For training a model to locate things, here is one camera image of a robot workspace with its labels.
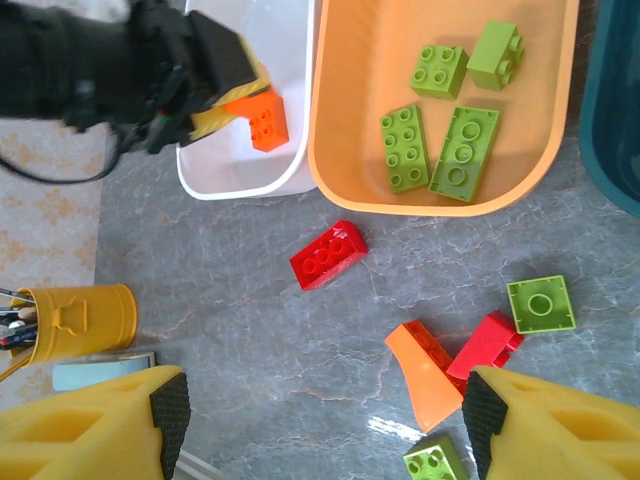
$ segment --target orange brick held by gripper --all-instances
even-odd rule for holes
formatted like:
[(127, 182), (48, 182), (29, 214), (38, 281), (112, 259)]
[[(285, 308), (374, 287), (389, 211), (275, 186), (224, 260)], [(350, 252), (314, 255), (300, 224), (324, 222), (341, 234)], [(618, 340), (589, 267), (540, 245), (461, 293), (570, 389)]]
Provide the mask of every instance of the orange brick held by gripper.
[(400, 325), (386, 343), (404, 373), (418, 425), (433, 430), (462, 405), (465, 383), (445, 373), (451, 357), (419, 320)]
[(273, 88), (225, 105), (228, 113), (249, 119), (256, 150), (270, 152), (289, 141), (284, 102)]

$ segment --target teal plastic bin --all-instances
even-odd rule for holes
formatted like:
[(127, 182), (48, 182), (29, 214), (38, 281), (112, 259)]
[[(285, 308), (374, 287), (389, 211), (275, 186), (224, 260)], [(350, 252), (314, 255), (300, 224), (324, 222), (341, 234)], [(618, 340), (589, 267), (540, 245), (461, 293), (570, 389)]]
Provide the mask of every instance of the teal plastic bin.
[(580, 119), (589, 176), (640, 217), (640, 1), (601, 0)]

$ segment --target white plastic bin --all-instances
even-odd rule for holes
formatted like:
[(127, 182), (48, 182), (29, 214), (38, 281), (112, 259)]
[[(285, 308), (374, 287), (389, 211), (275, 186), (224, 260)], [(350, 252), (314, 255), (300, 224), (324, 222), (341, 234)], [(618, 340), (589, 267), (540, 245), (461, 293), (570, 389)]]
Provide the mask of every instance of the white plastic bin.
[(244, 35), (284, 98), (290, 141), (272, 152), (255, 150), (246, 119), (178, 148), (184, 189), (199, 200), (279, 196), (315, 188), (307, 163), (316, 19), (321, 0), (189, 0)]

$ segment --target green 2x2 brick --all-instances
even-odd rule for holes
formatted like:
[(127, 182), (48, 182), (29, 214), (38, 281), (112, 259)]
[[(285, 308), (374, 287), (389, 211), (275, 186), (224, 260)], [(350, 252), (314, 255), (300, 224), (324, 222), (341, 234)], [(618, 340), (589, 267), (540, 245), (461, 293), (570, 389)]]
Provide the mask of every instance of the green 2x2 brick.
[(429, 185), (429, 157), (417, 105), (396, 110), (380, 120), (389, 182), (394, 193)]
[(413, 72), (411, 88), (428, 97), (458, 98), (469, 56), (461, 47), (425, 45)]
[(473, 202), (491, 154), (500, 112), (456, 107), (430, 190), (438, 195)]
[(576, 328), (576, 319), (562, 275), (509, 283), (507, 290), (518, 333)]
[(404, 456), (413, 480), (467, 480), (469, 476), (447, 436), (423, 440)]
[(467, 69), (478, 87), (500, 91), (513, 81), (523, 55), (518, 27), (513, 23), (489, 21)]

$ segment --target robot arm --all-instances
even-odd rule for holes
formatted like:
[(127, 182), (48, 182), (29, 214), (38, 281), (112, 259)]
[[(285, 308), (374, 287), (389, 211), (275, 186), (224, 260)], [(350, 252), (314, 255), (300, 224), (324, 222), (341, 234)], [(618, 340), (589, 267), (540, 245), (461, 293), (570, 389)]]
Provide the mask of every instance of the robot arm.
[(42, 178), (0, 157), (1, 166), (43, 183), (99, 180), (125, 152), (198, 140), (192, 115), (269, 88), (235, 32), (166, 0), (130, 3), (126, 21), (105, 23), (0, 0), (0, 117), (59, 119), (78, 133), (108, 123), (117, 139), (90, 179)]

